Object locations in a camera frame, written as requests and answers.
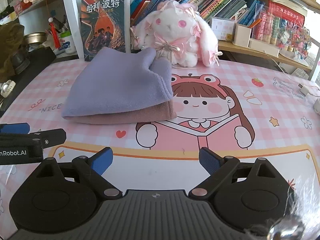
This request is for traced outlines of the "Harry Potter book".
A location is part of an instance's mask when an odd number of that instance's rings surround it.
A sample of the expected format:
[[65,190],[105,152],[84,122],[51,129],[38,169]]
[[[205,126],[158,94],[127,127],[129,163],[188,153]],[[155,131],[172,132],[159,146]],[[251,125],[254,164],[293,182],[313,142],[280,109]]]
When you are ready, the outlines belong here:
[[103,48],[130,53],[130,0],[81,0],[84,60]]

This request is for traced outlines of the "white small storage box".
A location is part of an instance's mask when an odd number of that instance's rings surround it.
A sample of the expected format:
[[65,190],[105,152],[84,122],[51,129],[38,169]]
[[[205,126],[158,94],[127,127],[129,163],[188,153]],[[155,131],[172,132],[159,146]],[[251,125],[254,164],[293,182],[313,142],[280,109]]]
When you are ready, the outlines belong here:
[[242,24],[235,24],[233,41],[236,46],[245,47],[249,46],[252,29]]

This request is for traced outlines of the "red tassel ornament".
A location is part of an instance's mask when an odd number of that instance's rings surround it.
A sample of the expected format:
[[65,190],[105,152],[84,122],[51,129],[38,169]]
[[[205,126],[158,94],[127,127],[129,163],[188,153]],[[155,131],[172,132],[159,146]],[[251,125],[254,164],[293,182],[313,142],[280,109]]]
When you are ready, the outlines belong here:
[[50,29],[51,29],[51,32],[52,32],[55,48],[59,49],[61,47],[61,45],[60,45],[59,37],[58,37],[57,32],[55,30],[55,26],[54,26],[54,23],[53,23],[53,18],[52,17],[48,18],[48,22],[49,22]]

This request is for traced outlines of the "white smart watch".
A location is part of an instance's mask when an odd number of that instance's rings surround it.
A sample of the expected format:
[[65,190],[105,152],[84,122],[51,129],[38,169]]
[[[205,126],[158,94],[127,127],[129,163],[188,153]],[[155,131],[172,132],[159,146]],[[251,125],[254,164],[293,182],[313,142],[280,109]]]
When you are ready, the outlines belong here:
[[15,88],[16,83],[12,80],[8,80],[5,83],[1,83],[0,87],[1,87],[1,96],[3,98],[7,98],[9,96],[9,94],[13,91],[13,89]]

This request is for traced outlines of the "purple and pink knit sweater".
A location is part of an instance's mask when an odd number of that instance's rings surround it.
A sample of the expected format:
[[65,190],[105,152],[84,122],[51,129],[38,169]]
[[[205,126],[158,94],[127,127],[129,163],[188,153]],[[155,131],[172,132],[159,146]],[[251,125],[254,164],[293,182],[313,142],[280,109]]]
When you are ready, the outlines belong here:
[[171,63],[153,48],[103,48],[74,81],[62,117],[95,125],[174,119],[171,77]]

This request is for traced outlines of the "white pink plush bunny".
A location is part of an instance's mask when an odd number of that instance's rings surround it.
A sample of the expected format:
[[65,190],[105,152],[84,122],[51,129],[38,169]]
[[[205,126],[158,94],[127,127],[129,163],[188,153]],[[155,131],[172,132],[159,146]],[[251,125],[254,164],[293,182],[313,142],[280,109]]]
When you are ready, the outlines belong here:
[[181,67],[196,67],[198,61],[206,67],[219,65],[218,39],[193,4],[161,2],[130,30],[133,50],[153,48],[157,58]]

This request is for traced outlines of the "red box on shelf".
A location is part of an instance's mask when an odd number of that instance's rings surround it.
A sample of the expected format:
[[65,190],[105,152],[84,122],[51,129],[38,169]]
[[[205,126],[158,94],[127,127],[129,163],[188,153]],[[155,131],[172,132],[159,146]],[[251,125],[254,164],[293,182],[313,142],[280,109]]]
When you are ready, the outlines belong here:
[[300,27],[302,27],[305,22],[304,15],[276,2],[268,3],[268,12],[279,18],[285,19],[289,22],[293,22]]

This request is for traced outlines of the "pink checkered cartoon table mat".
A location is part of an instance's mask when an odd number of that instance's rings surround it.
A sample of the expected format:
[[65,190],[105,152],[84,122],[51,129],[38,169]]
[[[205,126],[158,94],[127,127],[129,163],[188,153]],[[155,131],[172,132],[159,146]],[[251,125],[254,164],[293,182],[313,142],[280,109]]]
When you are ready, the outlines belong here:
[[242,160],[267,157],[294,187],[314,182],[319,165],[319,115],[314,95],[300,93],[299,79],[273,70],[221,62],[219,67],[173,69],[175,120],[144,125],[84,125],[61,116],[62,105],[85,63],[55,63],[39,74],[1,121],[27,122],[32,131],[63,128],[65,146],[49,150],[71,160],[110,146],[114,161],[105,176],[121,189],[186,189],[206,178],[200,147],[236,150]]

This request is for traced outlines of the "metal bowl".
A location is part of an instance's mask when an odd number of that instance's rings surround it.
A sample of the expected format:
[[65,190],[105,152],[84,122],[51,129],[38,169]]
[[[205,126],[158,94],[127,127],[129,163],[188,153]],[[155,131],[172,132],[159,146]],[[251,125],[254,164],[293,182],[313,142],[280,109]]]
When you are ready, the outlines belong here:
[[25,35],[23,37],[23,44],[24,45],[31,45],[31,44],[42,44],[47,40],[47,33],[45,32],[36,32]]

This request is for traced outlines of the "white green-lid jar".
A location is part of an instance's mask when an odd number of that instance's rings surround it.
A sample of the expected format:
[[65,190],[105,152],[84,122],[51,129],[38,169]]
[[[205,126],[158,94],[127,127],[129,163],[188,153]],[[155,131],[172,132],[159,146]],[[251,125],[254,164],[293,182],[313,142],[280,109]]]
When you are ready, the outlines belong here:
[[60,34],[60,41],[63,49],[65,50],[65,53],[76,53],[75,44],[70,30],[64,31]]

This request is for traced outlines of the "olive brown jacket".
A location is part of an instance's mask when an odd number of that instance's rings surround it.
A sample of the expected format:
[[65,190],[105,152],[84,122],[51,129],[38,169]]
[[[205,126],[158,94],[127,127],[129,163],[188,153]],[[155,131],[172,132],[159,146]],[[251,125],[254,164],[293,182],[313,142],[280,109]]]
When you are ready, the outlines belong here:
[[4,83],[15,75],[11,57],[23,42],[24,26],[9,22],[1,25],[0,38],[0,82]]

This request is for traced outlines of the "white wooden bookshelf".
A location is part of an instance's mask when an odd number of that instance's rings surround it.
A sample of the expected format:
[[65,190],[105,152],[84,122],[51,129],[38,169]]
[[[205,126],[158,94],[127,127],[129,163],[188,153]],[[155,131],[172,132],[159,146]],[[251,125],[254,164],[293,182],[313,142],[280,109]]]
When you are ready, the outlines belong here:
[[[149,13],[166,0],[130,0],[130,28],[137,25]],[[252,25],[252,37],[270,44],[279,45],[293,22],[268,12],[268,3],[276,2],[296,11],[295,0],[175,0],[180,4],[197,6],[199,15],[209,24],[223,18],[233,24]],[[17,22],[24,26],[26,34],[49,31],[48,18],[53,18],[59,33],[70,30],[76,55],[84,59],[81,39],[81,0],[1,0],[1,24]]]

